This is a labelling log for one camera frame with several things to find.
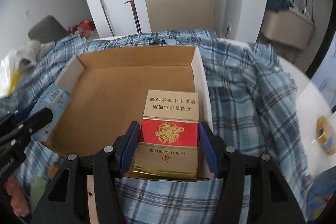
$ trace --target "blue plastic packet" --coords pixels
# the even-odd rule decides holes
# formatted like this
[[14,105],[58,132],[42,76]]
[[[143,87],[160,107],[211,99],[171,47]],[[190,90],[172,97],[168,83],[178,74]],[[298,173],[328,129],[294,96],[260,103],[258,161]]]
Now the blue plastic packet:
[[70,92],[61,89],[55,84],[51,84],[46,89],[31,111],[30,116],[44,107],[47,107],[52,111],[54,117],[51,123],[46,125],[44,128],[41,128],[38,132],[31,136],[33,141],[45,142],[48,139],[50,133],[53,131],[70,101]]

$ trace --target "blue plaid shirt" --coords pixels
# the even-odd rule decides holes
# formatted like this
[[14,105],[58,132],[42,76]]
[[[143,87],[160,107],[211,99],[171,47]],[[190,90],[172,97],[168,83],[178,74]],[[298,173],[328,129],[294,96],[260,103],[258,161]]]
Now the blue plaid shirt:
[[[113,47],[147,45],[198,46],[209,87],[214,134],[246,155],[268,153],[278,164],[304,215],[311,184],[296,117],[296,85],[279,65],[271,46],[240,48],[219,41],[212,31],[166,31],[115,40],[87,41],[66,37],[36,66],[15,92],[0,99],[0,115],[23,109],[53,83],[73,55]],[[29,192],[32,176],[47,177],[58,155],[38,142],[26,149],[27,160],[17,170]],[[128,223],[210,223],[222,180],[191,183],[123,178],[117,181]],[[250,178],[245,178],[240,223],[246,223]]]

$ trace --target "bolt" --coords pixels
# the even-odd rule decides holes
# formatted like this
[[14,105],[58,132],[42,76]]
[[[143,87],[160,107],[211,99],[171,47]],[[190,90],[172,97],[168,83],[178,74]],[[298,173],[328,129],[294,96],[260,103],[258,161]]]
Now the bolt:
[[267,154],[262,154],[262,155],[261,155],[261,158],[262,158],[263,160],[266,160],[266,161],[268,161],[268,160],[271,159],[271,157],[270,157],[269,155],[267,155]]
[[72,153],[68,156],[69,160],[75,160],[77,158],[77,155],[75,153]]
[[228,153],[233,153],[233,152],[236,151],[235,148],[232,147],[232,146],[227,146],[227,147],[225,148],[225,150],[226,150],[226,152],[228,152]]
[[113,147],[112,146],[106,146],[106,147],[104,147],[104,152],[105,153],[110,153],[112,151],[113,151]]

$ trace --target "human hand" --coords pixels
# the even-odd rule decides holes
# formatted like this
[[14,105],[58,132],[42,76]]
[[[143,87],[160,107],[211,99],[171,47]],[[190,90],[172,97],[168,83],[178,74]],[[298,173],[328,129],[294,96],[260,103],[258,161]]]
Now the human hand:
[[24,194],[21,191],[19,182],[15,177],[10,177],[5,183],[4,188],[11,196],[10,205],[14,213],[19,217],[26,217],[29,215],[29,207]]

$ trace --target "drawer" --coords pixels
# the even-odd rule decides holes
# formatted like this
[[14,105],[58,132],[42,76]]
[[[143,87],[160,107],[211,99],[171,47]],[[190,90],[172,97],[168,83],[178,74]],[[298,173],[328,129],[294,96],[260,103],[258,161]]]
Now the drawer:
[[215,0],[146,0],[152,32],[214,28]]

